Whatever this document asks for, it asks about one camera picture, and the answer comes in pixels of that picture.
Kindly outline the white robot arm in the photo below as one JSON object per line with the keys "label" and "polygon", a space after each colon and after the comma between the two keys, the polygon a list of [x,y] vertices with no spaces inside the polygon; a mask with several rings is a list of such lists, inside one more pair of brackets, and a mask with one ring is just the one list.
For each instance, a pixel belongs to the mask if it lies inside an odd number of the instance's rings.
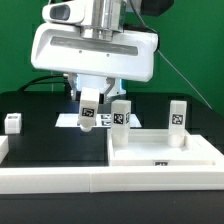
{"label": "white robot arm", "polygon": [[121,82],[147,82],[153,76],[159,35],[146,25],[125,23],[127,9],[159,16],[174,0],[49,0],[44,23],[36,30],[31,63],[63,72],[72,94],[84,87],[100,91],[101,100],[122,94]]}

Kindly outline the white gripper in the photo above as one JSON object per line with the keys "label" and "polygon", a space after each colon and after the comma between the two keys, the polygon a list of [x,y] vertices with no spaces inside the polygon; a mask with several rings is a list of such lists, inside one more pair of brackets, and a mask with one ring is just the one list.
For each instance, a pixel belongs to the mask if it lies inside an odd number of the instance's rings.
{"label": "white gripper", "polygon": [[69,73],[72,100],[81,96],[78,74],[107,77],[103,95],[108,100],[115,95],[114,78],[151,79],[157,44],[153,33],[125,30],[105,42],[81,38],[78,27],[44,23],[35,33],[31,63],[37,69]]}

